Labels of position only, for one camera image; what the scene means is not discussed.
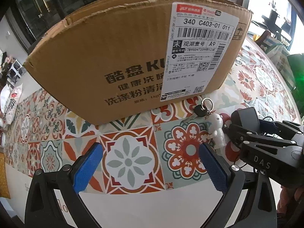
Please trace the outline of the wooden chair with striped cloth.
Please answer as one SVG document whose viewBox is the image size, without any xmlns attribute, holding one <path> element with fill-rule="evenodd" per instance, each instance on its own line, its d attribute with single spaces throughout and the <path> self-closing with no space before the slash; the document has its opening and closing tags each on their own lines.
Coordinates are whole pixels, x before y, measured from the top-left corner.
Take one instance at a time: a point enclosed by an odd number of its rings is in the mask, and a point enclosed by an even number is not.
<svg viewBox="0 0 304 228">
<path fill-rule="evenodd" d="M 289 51 L 284 44 L 271 36 L 269 30 L 265 30 L 260 36 L 253 35 L 253 40 L 274 64 L 287 61 Z"/>
</svg>

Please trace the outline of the yellow woven placemat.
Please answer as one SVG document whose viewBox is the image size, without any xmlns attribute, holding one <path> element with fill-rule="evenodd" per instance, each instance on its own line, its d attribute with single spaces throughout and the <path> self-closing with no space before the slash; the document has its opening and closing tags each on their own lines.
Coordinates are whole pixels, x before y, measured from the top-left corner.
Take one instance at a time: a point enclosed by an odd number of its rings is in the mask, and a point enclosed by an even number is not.
<svg viewBox="0 0 304 228">
<path fill-rule="evenodd" d="M 0 197 L 10 199 L 5 169 L 5 156 L 0 153 Z"/>
</svg>

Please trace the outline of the white shipping label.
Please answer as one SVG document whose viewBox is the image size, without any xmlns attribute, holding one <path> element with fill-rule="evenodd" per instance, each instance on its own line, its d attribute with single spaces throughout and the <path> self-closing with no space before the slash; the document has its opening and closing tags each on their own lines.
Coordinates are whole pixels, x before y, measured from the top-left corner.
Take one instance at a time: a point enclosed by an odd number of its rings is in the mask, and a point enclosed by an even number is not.
<svg viewBox="0 0 304 228">
<path fill-rule="evenodd" d="M 214 8 L 174 2 L 161 102 L 202 93 L 235 33 L 239 18 Z"/>
</svg>

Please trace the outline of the patterned tile table mat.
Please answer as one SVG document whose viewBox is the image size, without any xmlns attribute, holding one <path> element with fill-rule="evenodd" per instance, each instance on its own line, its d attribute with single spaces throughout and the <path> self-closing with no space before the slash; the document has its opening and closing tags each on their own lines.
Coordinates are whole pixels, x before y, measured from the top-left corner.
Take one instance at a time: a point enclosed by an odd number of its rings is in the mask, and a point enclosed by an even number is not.
<svg viewBox="0 0 304 228">
<path fill-rule="evenodd" d="M 300 121 L 289 88 L 267 55 L 246 39 L 223 85 L 203 97 L 189 98 L 100 126 L 91 125 L 51 97 L 25 74 L 22 95 L 5 135 L 9 186 L 29 188 L 38 168 L 56 171 L 72 164 L 93 143 L 105 156 L 86 191 L 98 194 L 159 192 L 207 179 L 198 145 L 210 123 L 189 120 L 201 100 L 230 124 L 234 110 L 254 107 L 260 118 Z"/>
</svg>

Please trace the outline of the dark glass cabinet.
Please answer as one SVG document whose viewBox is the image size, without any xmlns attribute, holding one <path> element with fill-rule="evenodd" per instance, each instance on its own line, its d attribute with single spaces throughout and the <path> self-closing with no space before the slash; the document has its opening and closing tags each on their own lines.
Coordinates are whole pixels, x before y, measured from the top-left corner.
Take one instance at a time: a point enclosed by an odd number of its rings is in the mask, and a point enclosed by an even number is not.
<svg viewBox="0 0 304 228">
<path fill-rule="evenodd" d="M 29 54 L 55 24 L 97 0 L 11 0 L 4 14 L 17 41 Z"/>
</svg>

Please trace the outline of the white robot figurine keychain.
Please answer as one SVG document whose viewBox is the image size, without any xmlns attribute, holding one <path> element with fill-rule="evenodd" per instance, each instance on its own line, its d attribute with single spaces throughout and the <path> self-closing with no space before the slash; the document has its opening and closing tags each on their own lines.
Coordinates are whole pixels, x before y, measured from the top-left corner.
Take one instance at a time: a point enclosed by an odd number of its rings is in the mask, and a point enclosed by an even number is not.
<svg viewBox="0 0 304 228">
<path fill-rule="evenodd" d="M 226 146 L 225 134 L 223 132 L 223 119 L 217 113 L 210 114 L 207 119 L 207 122 L 211 123 L 208 128 L 209 139 L 214 142 L 214 149 L 223 148 Z"/>
</svg>

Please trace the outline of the white patterned snack bag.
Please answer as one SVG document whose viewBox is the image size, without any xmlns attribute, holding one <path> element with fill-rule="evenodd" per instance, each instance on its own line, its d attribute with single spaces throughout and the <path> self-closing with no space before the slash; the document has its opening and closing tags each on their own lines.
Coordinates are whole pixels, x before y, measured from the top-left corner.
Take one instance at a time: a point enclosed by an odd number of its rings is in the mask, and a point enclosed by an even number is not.
<svg viewBox="0 0 304 228">
<path fill-rule="evenodd" d="M 1 127 L 11 125 L 13 122 L 22 90 L 22 84 L 15 86 L 13 89 L 7 84 L 1 90 Z"/>
</svg>

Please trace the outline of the black power adapter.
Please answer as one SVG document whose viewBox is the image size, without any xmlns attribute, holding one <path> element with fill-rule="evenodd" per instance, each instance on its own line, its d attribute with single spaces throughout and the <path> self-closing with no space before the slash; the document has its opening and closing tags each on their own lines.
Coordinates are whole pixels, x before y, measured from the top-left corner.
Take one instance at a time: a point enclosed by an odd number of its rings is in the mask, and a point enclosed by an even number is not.
<svg viewBox="0 0 304 228">
<path fill-rule="evenodd" d="M 260 121 L 254 107 L 235 110 L 231 114 L 232 124 L 239 125 L 251 132 L 260 133 Z"/>
</svg>

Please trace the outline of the brown cardboard box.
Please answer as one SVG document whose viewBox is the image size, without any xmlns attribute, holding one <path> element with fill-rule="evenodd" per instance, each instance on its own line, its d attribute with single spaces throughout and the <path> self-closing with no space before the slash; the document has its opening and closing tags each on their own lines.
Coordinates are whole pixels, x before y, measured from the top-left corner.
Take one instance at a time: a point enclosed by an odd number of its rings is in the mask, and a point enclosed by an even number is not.
<svg viewBox="0 0 304 228">
<path fill-rule="evenodd" d="M 232 68 L 253 15 L 227 0 L 98 0 L 49 29 L 24 67 L 58 102 L 94 125 L 200 95 L 160 100 L 174 2 L 239 18 L 217 70 L 200 94 L 211 93 Z"/>
</svg>

